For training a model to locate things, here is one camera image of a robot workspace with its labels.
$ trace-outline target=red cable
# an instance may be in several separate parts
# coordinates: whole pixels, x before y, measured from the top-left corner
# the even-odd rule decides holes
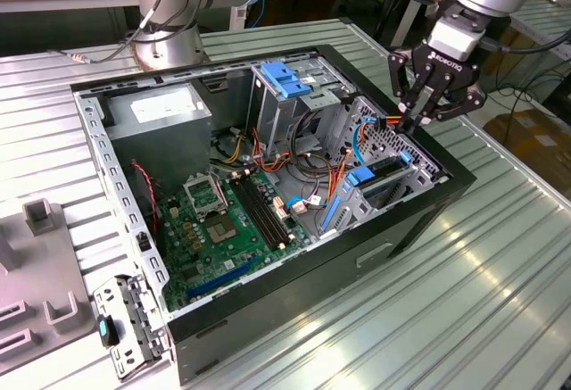
[[[149,186],[149,192],[151,193],[151,205],[153,207],[153,233],[154,236],[157,236],[157,206],[156,202],[154,201],[154,191],[153,191],[153,184],[151,183],[151,178],[149,177],[148,174],[146,174],[146,171],[143,170],[143,167],[141,167],[136,162],[132,162],[131,165],[143,174],[145,182]]]

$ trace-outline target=motherboard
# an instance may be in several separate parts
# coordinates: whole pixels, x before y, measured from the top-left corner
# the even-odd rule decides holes
[[[294,217],[284,215],[283,201],[262,172],[220,181],[201,175],[196,182],[157,204],[169,311],[310,244]]]

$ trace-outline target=white label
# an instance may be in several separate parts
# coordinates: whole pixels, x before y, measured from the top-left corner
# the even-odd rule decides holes
[[[557,146],[557,142],[551,136],[535,136],[537,141],[544,146]]]
[[[320,205],[321,204],[321,197],[319,195],[310,196],[310,204]]]
[[[537,127],[535,121],[527,116],[517,116],[516,120],[527,129],[530,129],[531,127]]]
[[[168,116],[196,111],[190,91],[180,89],[173,93],[136,100],[131,105],[139,123],[159,120]]]

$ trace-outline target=ram slot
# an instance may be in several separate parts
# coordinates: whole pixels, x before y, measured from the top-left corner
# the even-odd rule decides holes
[[[289,243],[284,227],[264,202],[260,192],[250,179],[233,180],[231,186],[238,201],[248,213],[254,226],[260,231],[270,250],[277,250],[280,244]]]

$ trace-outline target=blue cable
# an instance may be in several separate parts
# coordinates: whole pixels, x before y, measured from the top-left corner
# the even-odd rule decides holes
[[[359,124],[359,126],[353,132],[353,143],[352,143],[353,151],[355,153],[355,158],[357,158],[357,160],[359,160],[361,164],[365,163],[365,159],[363,158],[363,155],[360,154],[359,150],[359,130],[363,125],[373,125],[376,123],[377,123],[376,120],[366,120],[365,122]]]
[[[292,206],[297,203],[298,201],[303,201],[303,198],[301,198],[300,196],[295,196],[294,198],[292,198],[291,200],[289,200],[287,202],[287,204],[285,205],[285,207],[287,207],[288,209],[291,209]]]
[[[264,11],[266,10],[266,0],[261,0],[261,11],[260,11],[260,15],[258,15],[258,20],[256,20],[254,22],[254,24],[252,26],[250,26],[250,29],[253,29],[254,27],[256,27],[258,25],[258,23],[261,20],[261,17],[264,14]]]

